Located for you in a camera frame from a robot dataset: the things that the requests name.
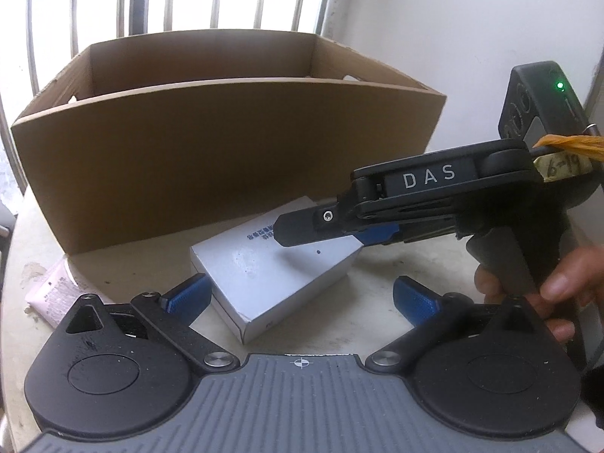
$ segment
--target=window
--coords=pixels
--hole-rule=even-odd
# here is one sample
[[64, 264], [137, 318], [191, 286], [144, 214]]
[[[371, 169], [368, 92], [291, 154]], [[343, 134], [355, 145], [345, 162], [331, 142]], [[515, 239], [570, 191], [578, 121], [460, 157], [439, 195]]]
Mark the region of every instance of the window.
[[1, 34], [10, 37], [0, 39], [0, 132], [7, 150], [0, 151], [0, 200], [16, 212], [17, 185], [25, 187], [8, 125], [88, 45], [141, 29], [320, 32], [325, 6], [326, 0], [0, 0]]

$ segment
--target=screw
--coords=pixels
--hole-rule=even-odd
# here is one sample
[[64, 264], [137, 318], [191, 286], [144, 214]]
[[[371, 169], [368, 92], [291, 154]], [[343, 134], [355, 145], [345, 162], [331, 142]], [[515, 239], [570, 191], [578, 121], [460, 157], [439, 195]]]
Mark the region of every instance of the screw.
[[233, 364], [233, 355], [223, 351], [216, 351], [206, 355], [203, 362], [212, 368], [224, 368], [229, 364]]
[[395, 366], [401, 362], [401, 356], [394, 351], [378, 351], [371, 355], [371, 361], [378, 366]]

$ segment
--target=orange tape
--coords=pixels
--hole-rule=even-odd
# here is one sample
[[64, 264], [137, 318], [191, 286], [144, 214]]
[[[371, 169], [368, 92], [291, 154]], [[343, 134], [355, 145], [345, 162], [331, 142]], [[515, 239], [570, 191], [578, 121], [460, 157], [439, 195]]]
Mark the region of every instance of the orange tape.
[[604, 136], [559, 136], [546, 134], [534, 147], [556, 146], [560, 149], [604, 162]]

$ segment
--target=label tag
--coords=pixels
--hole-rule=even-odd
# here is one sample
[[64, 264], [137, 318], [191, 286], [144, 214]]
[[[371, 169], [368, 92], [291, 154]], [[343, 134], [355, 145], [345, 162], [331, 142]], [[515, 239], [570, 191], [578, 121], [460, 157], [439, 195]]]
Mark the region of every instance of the label tag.
[[543, 155], [533, 162], [544, 182], [568, 179], [593, 171], [591, 160], [583, 155], [560, 151]]

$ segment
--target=cardboard box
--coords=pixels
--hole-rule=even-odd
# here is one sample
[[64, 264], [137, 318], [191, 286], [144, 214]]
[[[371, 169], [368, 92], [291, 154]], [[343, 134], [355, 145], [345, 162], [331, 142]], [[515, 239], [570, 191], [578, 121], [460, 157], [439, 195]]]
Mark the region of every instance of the cardboard box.
[[302, 197], [191, 247], [191, 262], [214, 283], [212, 304], [242, 344], [279, 323], [348, 272], [355, 237], [282, 247], [280, 214], [316, 206]]
[[444, 103], [313, 34], [163, 32], [91, 45], [12, 132], [75, 254], [333, 196], [355, 168], [422, 153]]

